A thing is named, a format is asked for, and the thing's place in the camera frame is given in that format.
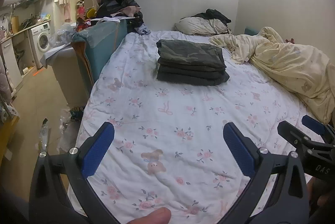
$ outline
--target pillow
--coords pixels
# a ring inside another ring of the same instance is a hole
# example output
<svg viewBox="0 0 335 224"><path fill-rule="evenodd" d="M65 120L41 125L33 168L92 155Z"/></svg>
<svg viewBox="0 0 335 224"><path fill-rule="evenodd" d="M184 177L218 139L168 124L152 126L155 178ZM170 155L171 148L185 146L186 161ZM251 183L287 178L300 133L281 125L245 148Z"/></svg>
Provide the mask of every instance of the pillow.
<svg viewBox="0 0 335 224"><path fill-rule="evenodd" d="M229 27L219 19L203 19L200 17L187 17L175 24L175 28L187 35L213 36L217 34L231 34Z"/></svg>

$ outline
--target dark clothing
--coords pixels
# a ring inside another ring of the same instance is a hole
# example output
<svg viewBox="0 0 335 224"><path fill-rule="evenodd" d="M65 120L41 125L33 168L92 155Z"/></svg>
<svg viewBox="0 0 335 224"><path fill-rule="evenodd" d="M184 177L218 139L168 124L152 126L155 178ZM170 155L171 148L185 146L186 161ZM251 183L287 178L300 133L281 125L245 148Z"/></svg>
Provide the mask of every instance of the dark clothing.
<svg viewBox="0 0 335 224"><path fill-rule="evenodd" d="M222 49L212 44L183 40L159 40L158 54L173 63L225 68Z"/></svg>
<svg viewBox="0 0 335 224"><path fill-rule="evenodd" d="M184 70L178 69L170 66L160 65L160 71L165 73L179 74L190 77L201 77L204 79L219 79L221 78L225 71L214 71L214 72L202 72L194 70Z"/></svg>
<svg viewBox="0 0 335 224"><path fill-rule="evenodd" d="M232 21L224 16L221 12L217 11L216 9L207 9L206 12L196 14L192 17L200 17L206 20L209 19L219 19L224 25L227 26L228 23Z"/></svg>
<svg viewBox="0 0 335 224"><path fill-rule="evenodd" d="M157 79L160 81L186 83L196 86L214 86L219 85L222 82L226 82L229 79L229 75L225 72L224 75L222 75L222 77L220 77L219 79L210 80L200 77L189 77L184 75L165 73L161 72L160 69L158 69Z"/></svg>
<svg viewBox="0 0 335 224"><path fill-rule="evenodd" d="M194 70L194 71L201 71L201 72L225 71L225 68L214 68L214 67L206 66L206 65L188 65L188 64L173 63L173 62L170 62L168 59L163 59L162 57L160 57L157 62L161 65L166 65L169 67L184 69L184 70Z"/></svg>
<svg viewBox="0 0 335 224"><path fill-rule="evenodd" d="M183 40L159 40L157 79L211 86L229 79L220 47Z"/></svg>

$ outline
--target bottle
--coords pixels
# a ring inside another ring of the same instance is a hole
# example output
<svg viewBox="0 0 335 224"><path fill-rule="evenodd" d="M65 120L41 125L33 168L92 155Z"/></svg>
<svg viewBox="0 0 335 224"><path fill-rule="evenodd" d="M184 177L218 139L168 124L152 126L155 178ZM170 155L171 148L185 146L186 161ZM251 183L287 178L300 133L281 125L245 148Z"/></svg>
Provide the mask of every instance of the bottle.
<svg viewBox="0 0 335 224"><path fill-rule="evenodd" d="M3 26L0 27L0 40L5 37L5 28Z"/></svg>

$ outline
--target kitchen counter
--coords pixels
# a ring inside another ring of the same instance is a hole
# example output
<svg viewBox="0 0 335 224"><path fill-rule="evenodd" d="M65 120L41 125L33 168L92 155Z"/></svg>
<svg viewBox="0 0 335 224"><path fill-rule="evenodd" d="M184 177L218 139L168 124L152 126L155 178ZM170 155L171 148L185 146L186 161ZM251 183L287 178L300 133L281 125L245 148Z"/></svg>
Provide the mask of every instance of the kitchen counter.
<svg viewBox="0 0 335 224"><path fill-rule="evenodd" d="M45 20L45 21L43 21L43 22L39 22L39 23L37 23L37 24L35 24L35 25L33 25L33 26L30 26L30 27L28 27L28 28L22 29L21 31L19 31L19 32L15 33L15 34L13 34L12 36L2 39L2 40L0 41L0 43L2 44L2 43L4 43L5 41L7 41L7 40L13 38L14 36L16 36L16 35L18 35L18 34L24 32L24 31L26 31L26 30L32 29L32 28L34 28L34 27L39 26L40 24L44 24L44 23L47 23L47 22L50 22L50 20Z"/></svg>

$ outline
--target yellow blanket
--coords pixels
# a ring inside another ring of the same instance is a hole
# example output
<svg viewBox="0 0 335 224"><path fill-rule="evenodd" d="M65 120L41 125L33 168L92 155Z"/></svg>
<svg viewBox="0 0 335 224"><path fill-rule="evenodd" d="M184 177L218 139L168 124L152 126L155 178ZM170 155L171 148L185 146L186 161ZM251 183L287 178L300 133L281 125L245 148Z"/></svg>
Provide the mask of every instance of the yellow blanket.
<svg viewBox="0 0 335 224"><path fill-rule="evenodd" d="M284 43L269 27L258 35L216 35L210 42L225 46L237 64L250 62L299 97L319 121L327 124L335 108L335 66L314 46Z"/></svg>

